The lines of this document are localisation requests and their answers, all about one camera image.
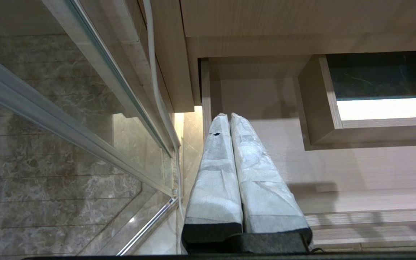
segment glass panel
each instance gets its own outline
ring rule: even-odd
[[[80,2],[102,42],[107,46],[123,76],[129,82],[134,95],[145,107],[157,131],[161,133],[163,141],[168,147],[172,147],[155,102],[150,62],[147,58],[147,30],[139,5],[132,1],[81,0]],[[162,101],[167,112],[173,112],[160,67],[156,65]]]
[[[121,228],[127,220],[112,219],[146,202],[141,189],[130,174],[0,106],[0,257],[94,253],[88,243],[101,242],[106,224]]]
[[[327,55],[341,120],[416,117],[416,51]]]
[[[136,109],[129,109],[132,102],[126,109],[122,102],[127,97],[118,99],[94,69],[103,61],[91,64],[42,2],[16,0],[11,8],[11,13],[0,8],[0,64],[172,188],[169,155],[148,133]],[[50,147],[62,148],[55,143]]]
[[[101,62],[88,61],[43,2],[0,0],[0,64],[172,188],[174,161],[94,69]],[[113,241],[168,200],[0,105],[0,259],[114,255]]]

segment black marble surface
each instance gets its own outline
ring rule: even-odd
[[[327,55],[337,100],[416,97],[416,51]]]

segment wood grain surface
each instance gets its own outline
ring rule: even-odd
[[[311,144],[342,128],[328,64],[322,64],[327,64],[325,56],[315,55],[298,76]]]
[[[211,118],[214,119],[219,113],[222,113],[222,91],[219,79],[210,79],[210,91]]]
[[[151,4],[155,53],[174,111],[193,112],[194,96],[179,1],[153,0]],[[142,1],[140,1],[140,8],[142,13],[145,13]]]
[[[416,125],[416,117],[387,118],[384,120],[343,120],[343,128],[386,127]]]
[[[297,76],[310,55],[210,58],[212,79],[275,79]]]
[[[416,0],[181,0],[187,37],[416,31]]]
[[[221,81],[222,106],[251,122],[307,216],[314,244],[416,246],[416,146],[306,151],[295,82]]]
[[[201,107],[203,109],[203,141],[206,140],[211,126],[211,90],[210,90],[210,69],[208,59],[200,62],[201,79]]]
[[[192,91],[195,93],[200,87],[200,57],[416,51],[416,31],[187,38],[187,51]]]

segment wooden panel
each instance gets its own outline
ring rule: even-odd
[[[416,221],[416,210],[308,214],[306,215],[306,220],[311,227],[385,222],[414,222]]]
[[[416,242],[416,222],[405,224],[350,225],[313,230],[315,246],[346,243]]]
[[[314,192],[311,194],[303,194],[300,191],[294,190],[296,201],[304,214],[322,214],[332,212],[378,212],[378,211],[408,211],[416,210],[416,188],[408,189],[360,189],[357,184],[350,183],[353,176],[346,176],[347,180],[343,180],[345,176],[339,175],[339,182],[346,182],[347,185],[352,185],[353,190],[335,192]],[[387,186],[388,178],[383,174],[378,173],[378,179],[373,180],[380,187]]]
[[[178,0],[153,0],[155,54],[175,112],[193,112],[194,98]]]
[[[416,31],[416,0],[181,0],[187,37]]]
[[[105,13],[108,14],[107,17],[110,20],[112,28],[114,29],[129,62],[131,62],[134,71],[143,85],[142,87],[145,89],[148,98],[152,101],[153,105],[156,106],[154,102],[155,98],[153,97],[152,74],[148,57],[147,28],[140,12],[139,4],[136,0],[127,1],[126,5],[119,0],[106,0],[101,3]],[[156,66],[161,97],[163,102],[165,102],[168,112],[174,113],[174,108],[168,94],[168,88],[163,80],[158,60],[156,61]]]
[[[298,117],[295,97],[289,94],[290,86],[285,82],[286,79],[221,81],[223,112],[247,115],[248,120]]]
[[[401,143],[409,141],[416,142],[416,126],[336,129],[315,144]]]
[[[63,34],[39,0],[0,0],[0,36]]]
[[[200,57],[416,51],[416,32],[187,38],[187,49],[192,91],[197,101]]]
[[[384,120],[343,120],[343,128],[386,127],[416,125],[416,117]]]
[[[327,60],[319,56],[317,61],[317,57],[313,56],[299,75],[302,119],[311,145],[416,142],[416,118],[342,122]]]
[[[219,113],[222,113],[222,92],[220,80],[210,79],[210,93],[211,118],[214,119]]]
[[[211,90],[209,61],[203,59],[200,62],[200,80],[201,80],[201,106],[203,109],[203,142],[206,140],[211,125]]]
[[[298,76],[311,56],[244,56],[210,58],[212,78],[274,79]]]
[[[325,56],[313,56],[298,77],[311,144],[342,128],[338,110],[335,111],[337,100],[326,64]]]

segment wooden drawer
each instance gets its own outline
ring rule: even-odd
[[[402,66],[400,66],[401,70],[399,75],[405,78]],[[332,76],[337,76],[332,75],[330,71],[327,56],[315,55],[309,60],[298,77],[299,90],[305,114],[305,118],[301,118],[301,120],[305,120],[308,138],[312,146],[361,143],[371,143],[371,146],[416,145],[416,111],[408,111],[409,115],[406,117],[383,118],[382,112],[384,110],[382,111],[380,109],[378,112],[375,109],[376,107],[374,107],[377,104],[381,104],[381,108],[383,108],[384,102],[388,106],[386,108],[385,105],[384,109],[399,110],[399,108],[405,108],[402,104],[412,105],[412,102],[416,102],[416,96],[406,96],[406,98],[396,97],[396,99],[392,99],[391,97],[387,99],[383,99],[383,97],[381,99],[364,99],[364,97],[360,100],[354,99],[352,101],[354,114],[352,115],[345,110],[345,116],[342,117],[342,111],[340,109],[348,109],[348,106],[342,105],[348,104],[348,102],[340,103],[337,100],[334,81],[332,80]],[[373,89],[377,88],[374,85],[378,84],[378,82],[372,83],[346,73],[341,75],[347,75],[355,81],[365,81]],[[396,82],[388,82],[388,84],[389,86],[395,86]],[[377,112],[372,111],[372,114],[370,114],[366,111],[373,109]]]

